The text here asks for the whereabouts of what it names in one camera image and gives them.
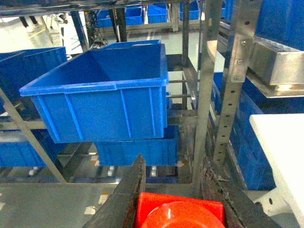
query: metal upright post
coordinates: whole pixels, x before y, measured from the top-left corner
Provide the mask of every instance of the metal upright post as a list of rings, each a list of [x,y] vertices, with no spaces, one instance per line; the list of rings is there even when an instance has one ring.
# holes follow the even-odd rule
[[[206,154],[205,142],[211,90],[213,85],[215,55],[218,45],[219,22],[221,17],[222,0],[206,0],[205,22],[201,41],[201,63],[199,83],[198,124],[195,135],[193,160],[192,195],[198,197],[200,193],[200,165]]]
[[[182,23],[182,66],[187,67],[188,56],[189,56],[189,13],[190,13],[190,2],[186,0],[183,6],[183,23]],[[186,83],[182,83],[182,93],[187,94]],[[187,99],[182,99],[183,110],[187,109]]]
[[[173,32],[177,32],[179,30],[179,8],[180,4],[179,3],[172,3],[172,18],[171,21],[173,22]]]
[[[257,19],[263,0],[236,0],[228,38],[221,88],[222,109],[213,161],[222,166],[227,153],[229,137],[239,102],[242,85],[246,78]]]
[[[28,127],[25,121],[23,121],[22,117],[19,115],[17,110],[14,108],[13,104],[9,101],[7,96],[4,94],[3,90],[0,88],[0,96],[4,100],[4,108],[11,116],[11,118],[16,122],[16,125],[19,129],[25,134],[26,138],[30,142],[30,144],[37,151],[43,162],[47,165],[52,174],[57,178],[60,183],[67,183],[65,178],[62,176],[56,165],[49,158],[48,154],[45,152],[43,147],[40,145],[39,141],[35,138],[32,131]]]
[[[88,44],[87,39],[86,39],[84,25],[81,22],[79,12],[78,11],[72,11],[71,16],[72,16],[72,19],[73,19],[73,23],[74,23],[74,26],[75,26],[75,29],[76,29],[76,33],[78,35],[78,39],[79,39],[82,51],[86,52],[86,51],[89,50],[90,47],[89,47],[89,44]]]

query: person's leg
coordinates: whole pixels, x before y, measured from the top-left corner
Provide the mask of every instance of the person's leg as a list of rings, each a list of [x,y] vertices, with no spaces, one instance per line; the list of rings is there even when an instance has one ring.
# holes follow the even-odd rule
[[[38,21],[36,20],[36,18],[34,16],[30,16],[29,18],[33,22],[34,25],[38,24]]]
[[[20,18],[21,23],[23,24],[23,26],[24,26],[25,28],[29,26],[28,23],[27,23],[27,21],[25,20],[25,17],[19,17],[19,18]]]

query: red plastic container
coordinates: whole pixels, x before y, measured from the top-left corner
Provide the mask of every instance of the red plastic container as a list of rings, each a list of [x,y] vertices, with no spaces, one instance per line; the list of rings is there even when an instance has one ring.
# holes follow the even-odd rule
[[[199,200],[199,199],[191,199],[186,197],[178,197],[178,196],[169,196],[169,195],[161,195],[161,194],[153,194],[153,193],[147,193],[143,192],[140,194],[138,199],[138,205],[137,205],[137,215],[136,215],[136,223],[135,228],[141,228],[146,221],[148,215],[157,207],[152,214],[154,214],[154,218],[161,219],[160,212],[164,209],[164,207],[167,207],[168,204],[170,207],[172,207],[172,211],[175,211],[175,214],[180,214],[179,208],[185,209],[189,214],[187,219],[191,219],[192,215],[197,216],[192,217],[193,219],[197,219],[198,223],[200,223],[202,220],[201,218],[198,219],[198,216],[204,217],[208,220],[208,222],[214,221],[214,224],[216,225],[216,220],[220,221],[220,225],[217,224],[218,228],[224,227],[224,206],[220,202],[214,202],[214,201],[207,201],[207,200]]]

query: floor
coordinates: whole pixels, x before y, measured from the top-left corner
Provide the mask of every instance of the floor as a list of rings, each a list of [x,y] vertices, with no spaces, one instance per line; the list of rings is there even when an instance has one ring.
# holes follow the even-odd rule
[[[115,42],[113,34],[105,34],[109,43]],[[44,28],[36,28],[33,33],[27,33],[19,19],[12,23],[0,20],[0,51],[11,52],[30,48],[47,48],[61,45],[59,34],[52,35],[52,44],[47,37]],[[168,30],[146,30],[141,33],[128,32],[128,40],[161,39],[166,46],[167,54],[180,54],[182,52],[181,32]],[[189,57],[197,68],[198,56],[197,29],[191,29],[189,34]],[[215,71],[222,72],[224,58],[218,53]],[[181,72],[170,72],[170,80],[181,79]],[[173,95],[181,94],[181,85],[170,84],[167,90]],[[180,103],[181,99],[175,99],[174,103]],[[164,194],[176,194],[188,196],[188,190],[172,191],[169,189],[149,190]],[[101,194],[111,193],[112,189],[87,188],[87,187],[52,187],[52,188],[28,188],[6,187],[0,188],[0,228],[80,228],[90,218],[91,214],[85,214],[87,207],[98,207]],[[276,221],[282,227],[296,228],[293,215],[277,216]]]

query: crate stack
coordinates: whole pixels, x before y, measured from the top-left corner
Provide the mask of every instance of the crate stack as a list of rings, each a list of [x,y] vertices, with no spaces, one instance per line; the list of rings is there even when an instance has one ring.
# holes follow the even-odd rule
[[[87,51],[19,91],[30,96],[55,143],[94,142],[100,165],[175,165],[167,126],[165,47],[159,40]]]
[[[127,7],[125,9],[125,21],[126,25],[143,24],[143,8],[141,6]],[[99,28],[108,28],[113,26],[109,10],[103,9],[97,12],[97,25]]]
[[[0,53],[0,87],[11,102],[19,102],[21,87],[65,61],[67,57],[64,47]],[[2,98],[0,101],[1,121],[12,121],[6,116]],[[23,119],[37,115],[30,100],[22,99],[22,105],[23,108],[19,113]],[[32,132],[50,159],[55,162],[65,144],[55,144],[46,130],[32,130]],[[0,131],[0,167],[17,166],[45,167],[46,165],[20,130]]]
[[[167,17],[168,17],[167,4],[154,4],[148,6],[147,15],[148,15],[149,24],[167,22]]]
[[[220,112],[222,73],[214,74],[211,100]],[[249,190],[275,187],[271,166],[249,122],[253,114],[290,114],[304,112],[304,98],[266,98],[248,79],[243,84],[230,141]]]
[[[234,0],[226,0],[225,19],[231,22]],[[263,0],[256,35],[304,50],[304,1]]]
[[[180,3],[180,20],[183,21],[183,7],[184,3]],[[200,7],[199,3],[194,0],[190,2],[190,12],[189,12],[189,20],[198,20],[200,17]]]

